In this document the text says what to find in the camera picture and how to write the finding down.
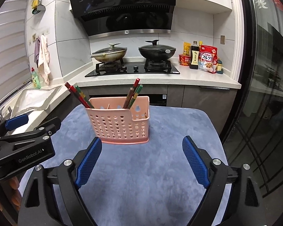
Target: pink basket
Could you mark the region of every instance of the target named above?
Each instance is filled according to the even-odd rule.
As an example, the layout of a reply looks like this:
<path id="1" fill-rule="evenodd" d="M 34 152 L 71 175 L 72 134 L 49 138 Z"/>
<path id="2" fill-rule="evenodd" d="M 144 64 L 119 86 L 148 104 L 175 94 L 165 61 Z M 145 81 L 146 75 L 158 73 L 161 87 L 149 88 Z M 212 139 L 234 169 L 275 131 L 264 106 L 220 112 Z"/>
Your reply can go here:
<path id="1" fill-rule="evenodd" d="M 139 144 L 149 141 L 149 97 L 138 96 L 130 110 L 122 109 L 125 100 L 126 97 L 89 100 L 95 109 L 86 111 L 95 134 L 102 142 Z"/>

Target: blue table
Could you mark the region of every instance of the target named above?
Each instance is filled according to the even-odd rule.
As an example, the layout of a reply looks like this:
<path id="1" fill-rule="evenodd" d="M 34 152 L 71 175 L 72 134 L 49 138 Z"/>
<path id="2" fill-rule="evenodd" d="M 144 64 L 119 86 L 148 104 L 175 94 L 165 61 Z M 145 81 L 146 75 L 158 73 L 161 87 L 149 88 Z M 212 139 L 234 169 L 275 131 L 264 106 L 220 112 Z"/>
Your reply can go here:
<path id="1" fill-rule="evenodd" d="M 205 192 L 183 153 L 182 139 L 186 135 L 212 158 L 227 164 L 218 134 L 203 111 L 150 106 L 149 135 L 145 144 L 103 143 L 88 183 L 79 190 L 99 226 L 186 226 Z M 94 137 L 84 107 L 77 106 L 52 136 L 55 157 L 42 164 L 53 167 L 74 158 Z M 31 171 L 26 172 L 20 183 L 21 194 Z M 221 222 L 230 188 L 231 185 L 226 185 L 213 225 Z M 64 223 L 72 225 L 58 185 L 55 194 Z"/>

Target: white roller blind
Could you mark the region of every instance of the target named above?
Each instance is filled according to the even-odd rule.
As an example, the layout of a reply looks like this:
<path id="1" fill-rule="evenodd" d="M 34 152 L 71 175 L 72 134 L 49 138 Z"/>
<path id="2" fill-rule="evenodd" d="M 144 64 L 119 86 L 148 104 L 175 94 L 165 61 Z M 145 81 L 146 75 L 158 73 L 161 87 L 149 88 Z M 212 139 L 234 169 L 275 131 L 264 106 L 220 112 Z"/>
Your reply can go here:
<path id="1" fill-rule="evenodd" d="M 30 78 L 25 49 L 27 0 L 6 0 L 0 8 L 0 100 Z"/>

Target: purple towel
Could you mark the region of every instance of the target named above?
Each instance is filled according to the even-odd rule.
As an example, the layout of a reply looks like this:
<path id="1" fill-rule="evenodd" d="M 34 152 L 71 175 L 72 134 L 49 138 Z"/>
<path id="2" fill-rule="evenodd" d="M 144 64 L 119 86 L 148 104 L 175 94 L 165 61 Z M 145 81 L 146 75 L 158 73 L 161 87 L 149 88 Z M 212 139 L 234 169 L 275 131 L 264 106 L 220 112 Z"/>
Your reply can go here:
<path id="1" fill-rule="evenodd" d="M 35 40 L 35 58 L 34 61 L 37 64 L 37 67 L 39 67 L 38 63 L 39 63 L 39 52 L 40 52 L 40 37 L 38 37 Z"/>

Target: silver screw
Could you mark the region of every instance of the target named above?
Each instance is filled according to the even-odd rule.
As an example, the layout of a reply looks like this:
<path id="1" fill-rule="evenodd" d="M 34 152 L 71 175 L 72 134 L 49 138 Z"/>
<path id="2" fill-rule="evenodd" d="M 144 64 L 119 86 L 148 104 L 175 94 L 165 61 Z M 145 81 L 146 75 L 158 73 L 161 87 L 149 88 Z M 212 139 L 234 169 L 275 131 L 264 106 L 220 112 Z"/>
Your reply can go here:
<path id="1" fill-rule="evenodd" d="M 221 161 L 218 160 L 218 159 L 214 159 L 214 160 L 213 160 L 213 163 L 214 163 L 215 165 L 220 165 L 220 164 L 221 164 Z"/>
<path id="2" fill-rule="evenodd" d="M 244 168 L 245 170 L 249 170 L 251 167 L 250 167 L 249 164 L 243 164 L 243 168 Z"/>
<path id="3" fill-rule="evenodd" d="M 36 170 L 36 171 L 40 171 L 41 169 L 42 169 L 42 166 L 41 166 L 41 165 L 36 165 L 36 166 L 35 166 L 35 170 Z"/>
<path id="4" fill-rule="evenodd" d="M 70 166 L 71 163 L 72 163 L 72 160 L 66 160 L 66 161 L 64 161 L 64 165 L 65 165 L 65 166 Z"/>

